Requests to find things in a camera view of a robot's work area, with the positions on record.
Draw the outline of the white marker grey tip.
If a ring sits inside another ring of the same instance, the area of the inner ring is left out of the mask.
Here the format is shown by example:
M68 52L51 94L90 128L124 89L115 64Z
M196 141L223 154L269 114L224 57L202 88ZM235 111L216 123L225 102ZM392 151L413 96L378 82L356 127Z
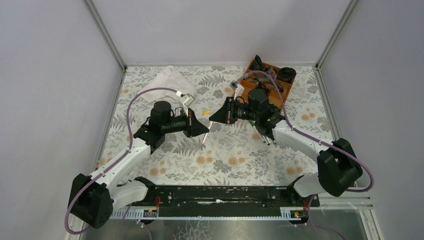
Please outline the white marker grey tip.
M210 132L210 129L211 129L212 125L213 125L213 122L212 122L212 121L210 121L210 122L209 122L209 124L208 124L208 126L207 126L207 128L208 128L208 132L206 132L206 133L204 134L203 138L202 138L202 141L201 141L201 144L202 144L202 145L204 145L204 144L205 144L206 139L207 139L207 136L208 136L208 134L209 134L209 132Z

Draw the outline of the white marker green end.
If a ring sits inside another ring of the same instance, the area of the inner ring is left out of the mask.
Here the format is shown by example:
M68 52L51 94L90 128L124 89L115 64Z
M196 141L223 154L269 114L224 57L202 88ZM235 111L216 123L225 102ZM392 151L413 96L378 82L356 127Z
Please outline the white marker green end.
M253 121L249 120L248 121L249 124L252 126L253 130L255 131L255 133L258 135L259 139L264 143L267 144L267 141L264 139L264 137L259 133L259 131L257 130L257 128L255 127L255 124Z

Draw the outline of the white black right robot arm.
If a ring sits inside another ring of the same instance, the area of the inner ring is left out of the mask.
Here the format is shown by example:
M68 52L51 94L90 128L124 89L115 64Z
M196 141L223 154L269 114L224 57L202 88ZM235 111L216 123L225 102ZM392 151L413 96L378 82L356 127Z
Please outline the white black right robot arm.
M339 197L363 175L363 169L353 157L350 143L340 138L326 143L309 133L289 127L280 110L270 103L264 90L253 89L247 102L227 97L223 106L209 117L212 122L232 125L238 120L254 122L257 131L277 143L287 144L317 163L317 173L301 176L292 183L301 197L328 193Z

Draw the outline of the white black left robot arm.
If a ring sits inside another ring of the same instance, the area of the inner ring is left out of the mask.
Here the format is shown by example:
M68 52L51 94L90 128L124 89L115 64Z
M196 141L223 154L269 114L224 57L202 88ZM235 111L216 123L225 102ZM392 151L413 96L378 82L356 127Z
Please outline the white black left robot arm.
M120 185L123 177L137 164L148 158L165 141L166 134L182 132L192 138L208 133L195 112L184 107L180 115L173 115L172 106L167 101L153 105L150 116L135 132L121 156L116 156L106 165L89 175L78 174L72 181L68 207L65 213L65 227L71 234L69 216L82 220L94 229L102 227L112 213L133 202L143 200L148 186L136 180Z

